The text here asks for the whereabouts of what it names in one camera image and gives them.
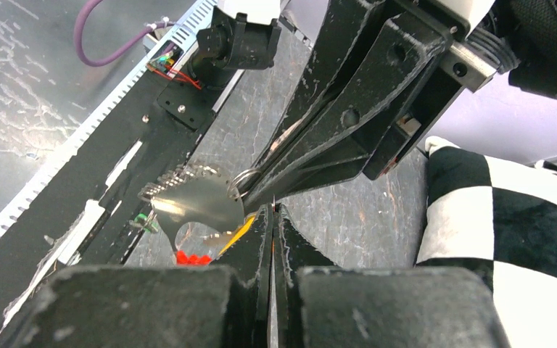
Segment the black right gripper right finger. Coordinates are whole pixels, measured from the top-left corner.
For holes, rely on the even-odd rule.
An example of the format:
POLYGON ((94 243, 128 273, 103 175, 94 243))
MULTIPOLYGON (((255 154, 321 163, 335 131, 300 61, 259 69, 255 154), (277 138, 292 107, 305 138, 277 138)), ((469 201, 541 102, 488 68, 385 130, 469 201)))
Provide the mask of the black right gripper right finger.
POLYGON ((508 347, 490 290, 460 267, 341 268, 274 210, 280 347, 508 347))

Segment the green key tag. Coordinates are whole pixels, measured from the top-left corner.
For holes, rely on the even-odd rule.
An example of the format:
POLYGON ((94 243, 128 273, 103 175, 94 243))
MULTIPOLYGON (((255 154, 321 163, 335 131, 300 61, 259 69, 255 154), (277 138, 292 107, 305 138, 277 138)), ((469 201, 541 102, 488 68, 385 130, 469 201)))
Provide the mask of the green key tag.
POLYGON ((134 219, 129 220, 128 223, 134 228, 140 228, 147 233, 158 233, 161 228, 157 222, 154 210, 151 210, 147 215, 139 213, 134 219))

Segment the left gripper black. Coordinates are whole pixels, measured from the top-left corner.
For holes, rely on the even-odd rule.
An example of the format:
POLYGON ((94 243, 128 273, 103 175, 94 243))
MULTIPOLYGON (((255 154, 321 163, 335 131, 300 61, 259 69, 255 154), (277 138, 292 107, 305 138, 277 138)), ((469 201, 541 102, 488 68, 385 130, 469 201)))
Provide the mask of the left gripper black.
POLYGON ((244 208, 391 170, 464 90, 498 65, 465 20, 420 1, 382 24, 383 1, 330 1, 296 89, 243 184, 244 208))

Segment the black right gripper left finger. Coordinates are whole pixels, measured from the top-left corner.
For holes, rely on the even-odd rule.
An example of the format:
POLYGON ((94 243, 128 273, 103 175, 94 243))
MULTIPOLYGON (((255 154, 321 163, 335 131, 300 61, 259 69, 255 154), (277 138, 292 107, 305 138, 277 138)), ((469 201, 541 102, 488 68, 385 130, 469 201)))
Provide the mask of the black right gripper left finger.
POLYGON ((273 213, 207 266, 80 266, 59 272, 11 347, 267 347, 273 213))

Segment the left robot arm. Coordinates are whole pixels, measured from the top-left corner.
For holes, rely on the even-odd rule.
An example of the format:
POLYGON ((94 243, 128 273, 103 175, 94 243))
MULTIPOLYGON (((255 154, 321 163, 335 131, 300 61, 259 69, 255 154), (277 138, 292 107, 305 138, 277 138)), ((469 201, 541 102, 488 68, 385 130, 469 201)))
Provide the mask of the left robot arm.
POLYGON ((376 179, 463 90, 502 73, 557 99, 557 1, 330 1, 270 141, 223 191, 251 212, 376 179))

